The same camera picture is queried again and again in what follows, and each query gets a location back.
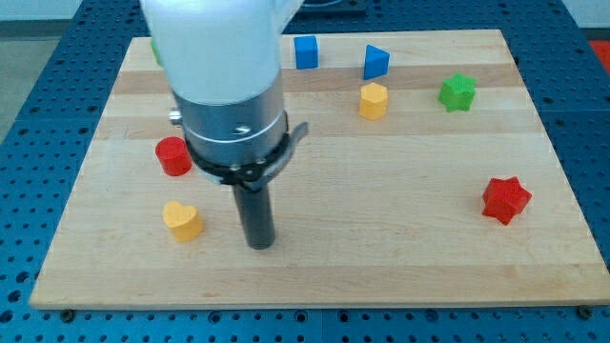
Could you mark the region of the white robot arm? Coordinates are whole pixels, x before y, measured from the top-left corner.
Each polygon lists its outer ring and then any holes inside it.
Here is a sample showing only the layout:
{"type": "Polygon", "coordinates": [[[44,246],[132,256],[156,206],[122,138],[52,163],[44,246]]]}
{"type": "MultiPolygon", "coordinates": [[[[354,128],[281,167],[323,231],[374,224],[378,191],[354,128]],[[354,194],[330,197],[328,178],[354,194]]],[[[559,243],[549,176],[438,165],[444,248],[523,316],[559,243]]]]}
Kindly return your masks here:
{"type": "Polygon", "coordinates": [[[197,167],[230,185],[247,244],[275,242],[268,185],[305,123],[284,106],[280,36],[303,0],[145,0],[140,6],[197,167]]]}

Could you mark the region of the green block behind arm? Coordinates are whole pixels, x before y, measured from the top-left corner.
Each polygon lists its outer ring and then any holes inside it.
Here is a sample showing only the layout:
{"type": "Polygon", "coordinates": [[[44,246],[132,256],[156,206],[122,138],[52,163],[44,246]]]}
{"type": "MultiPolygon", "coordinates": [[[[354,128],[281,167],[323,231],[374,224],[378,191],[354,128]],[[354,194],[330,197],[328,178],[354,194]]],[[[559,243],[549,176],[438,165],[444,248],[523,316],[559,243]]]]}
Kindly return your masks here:
{"type": "Polygon", "coordinates": [[[156,64],[159,67],[162,68],[163,67],[163,62],[162,62],[162,59],[161,59],[161,57],[160,57],[160,55],[158,53],[158,50],[157,50],[157,47],[156,47],[156,44],[155,44],[155,41],[153,40],[153,38],[151,38],[150,46],[151,46],[152,54],[153,54],[153,57],[154,57],[154,60],[155,60],[156,64]]]}

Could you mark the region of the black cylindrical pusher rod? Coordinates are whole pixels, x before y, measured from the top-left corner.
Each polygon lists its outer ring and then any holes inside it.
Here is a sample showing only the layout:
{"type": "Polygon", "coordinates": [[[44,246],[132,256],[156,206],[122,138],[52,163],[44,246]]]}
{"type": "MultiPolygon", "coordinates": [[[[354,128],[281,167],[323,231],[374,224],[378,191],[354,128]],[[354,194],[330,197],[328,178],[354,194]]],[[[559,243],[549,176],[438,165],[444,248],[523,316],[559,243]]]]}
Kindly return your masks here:
{"type": "Polygon", "coordinates": [[[233,193],[248,246],[255,250],[270,248],[275,242],[275,224],[269,188],[252,191],[235,185],[233,193]]]}

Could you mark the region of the silver flange with black clamp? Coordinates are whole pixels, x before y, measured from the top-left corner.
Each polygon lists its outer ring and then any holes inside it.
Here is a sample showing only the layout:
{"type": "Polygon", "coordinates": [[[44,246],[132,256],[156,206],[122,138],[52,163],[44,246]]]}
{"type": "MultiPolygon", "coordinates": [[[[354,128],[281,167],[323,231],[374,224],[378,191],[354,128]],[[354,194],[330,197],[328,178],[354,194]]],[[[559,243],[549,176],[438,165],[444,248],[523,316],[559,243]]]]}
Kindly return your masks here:
{"type": "Polygon", "coordinates": [[[288,165],[309,133],[307,122],[289,130],[281,74],[262,93],[232,104],[174,99],[172,124],[182,128],[192,161],[216,184],[261,190],[288,165]]]}

